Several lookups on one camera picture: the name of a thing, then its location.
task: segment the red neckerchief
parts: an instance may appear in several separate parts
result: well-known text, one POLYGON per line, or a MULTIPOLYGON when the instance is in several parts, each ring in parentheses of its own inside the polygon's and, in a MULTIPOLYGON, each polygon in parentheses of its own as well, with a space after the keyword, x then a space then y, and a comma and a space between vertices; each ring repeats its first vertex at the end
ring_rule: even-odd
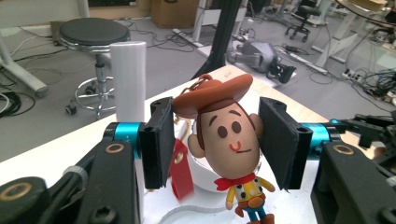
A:
POLYGON ((254 173, 251 173, 250 175, 245 175, 244 177, 237 179, 219 178, 215 180, 215 184, 218 185, 217 190, 223 191, 229 189, 234 185, 246 184, 247 182, 252 181, 255 177, 256 175, 254 175, 254 173))

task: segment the toy face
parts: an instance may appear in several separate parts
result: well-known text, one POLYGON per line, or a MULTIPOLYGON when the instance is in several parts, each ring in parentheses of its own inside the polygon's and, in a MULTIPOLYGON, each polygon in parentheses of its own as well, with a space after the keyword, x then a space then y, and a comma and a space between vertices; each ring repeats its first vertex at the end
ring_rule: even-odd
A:
POLYGON ((237 104, 201 115, 205 156, 220 176, 251 174, 260 159, 259 142, 248 116, 237 104))

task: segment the caster wheel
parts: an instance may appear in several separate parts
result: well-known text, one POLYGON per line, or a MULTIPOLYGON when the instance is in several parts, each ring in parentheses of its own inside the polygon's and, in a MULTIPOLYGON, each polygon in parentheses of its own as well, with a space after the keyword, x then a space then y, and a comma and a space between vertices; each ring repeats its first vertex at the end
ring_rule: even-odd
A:
POLYGON ((67 105, 64 110, 68 115, 75 115, 77 113, 77 108, 71 105, 67 105))
POLYGON ((85 88, 85 94, 87 95, 92 95, 96 93, 96 87, 94 86, 88 86, 87 88, 85 88))

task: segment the toy eye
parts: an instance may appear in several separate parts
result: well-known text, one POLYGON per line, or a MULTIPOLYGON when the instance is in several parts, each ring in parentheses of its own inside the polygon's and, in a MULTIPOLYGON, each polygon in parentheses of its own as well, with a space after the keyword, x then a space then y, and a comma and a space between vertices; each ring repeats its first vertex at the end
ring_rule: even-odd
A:
POLYGON ((234 121, 231 127, 233 128, 233 131, 236 133, 240 133, 242 130, 241 124, 238 121, 234 121))
POLYGON ((224 126, 219 126, 218 127, 218 134, 219 134, 219 136, 221 138, 227 137, 227 134, 228 134, 227 129, 224 126))

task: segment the red tag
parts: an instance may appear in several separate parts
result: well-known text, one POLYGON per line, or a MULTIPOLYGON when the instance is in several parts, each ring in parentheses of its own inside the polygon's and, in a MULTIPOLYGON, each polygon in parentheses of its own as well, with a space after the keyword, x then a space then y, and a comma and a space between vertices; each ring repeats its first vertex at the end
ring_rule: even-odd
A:
POLYGON ((189 150, 186 145, 177 138, 169 169, 169 176, 171 177, 172 190, 179 201, 185 199, 194 192, 190 166, 187 160, 188 153, 189 150))

